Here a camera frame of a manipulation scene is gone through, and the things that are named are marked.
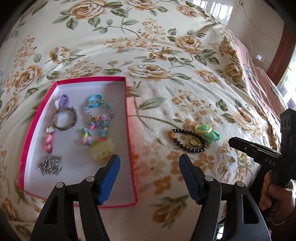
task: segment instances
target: screw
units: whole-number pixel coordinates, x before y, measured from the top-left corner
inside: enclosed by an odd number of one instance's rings
[[[214,178],[212,176],[205,176],[205,179],[209,182],[214,180]]]
[[[56,187],[57,187],[57,188],[62,188],[63,185],[64,185],[63,183],[58,183],[58,184],[56,185]]]
[[[238,182],[237,182],[237,185],[238,185],[239,187],[241,187],[241,188],[242,188],[242,187],[244,186],[244,183],[243,183],[243,182],[241,182],[241,181],[238,181]]]
[[[94,177],[93,176],[89,176],[86,178],[86,181],[87,182],[92,182],[94,180]]]

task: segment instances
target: floral bedspread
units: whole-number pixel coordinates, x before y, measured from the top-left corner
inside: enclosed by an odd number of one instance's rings
[[[258,165],[228,140],[277,149],[279,127],[252,99],[235,40],[184,0],[39,0],[30,7],[0,49],[0,207],[17,235],[29,240],[44,204],[18,187],[26,134],[47,91],[67,78],[127,80],[139,202],[101,210],[110,240],[189,240],[200,207],[180,173],[183,151],[169,138],[172,128],[211,125],[222,138],[189,154],[194,165],[221,182],[250,186]]]

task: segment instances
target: hand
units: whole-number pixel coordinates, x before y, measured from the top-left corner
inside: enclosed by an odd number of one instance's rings
[[[280,223],[285,220],[295,208],[294,186],[290,186],[291,187],[289,188],[282,188],[280,186],[271,184],[270,171],[266,173],[264,177],[259,208],[264,211],[271,207],[269,195],[278,199],[280,204],[273,217],[273,221],[275,223]]]

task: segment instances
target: blue ring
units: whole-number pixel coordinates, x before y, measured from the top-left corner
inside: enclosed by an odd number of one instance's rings
[[[103,99],[103,97],[101,95],[92,95],[88,100],[89,108],[99,107],[101,105],[100,100],[102,100],[102,99]]]

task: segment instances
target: person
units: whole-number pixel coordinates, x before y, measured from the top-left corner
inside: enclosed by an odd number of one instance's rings
[[[274,215],[268,221],[272,241],[296,240],[296,199],[294,182],[288,188],[282,188],[271,183],[270,171],[264,177],[259,208],[266,210],[271,206],[270,196],[279,200]]]

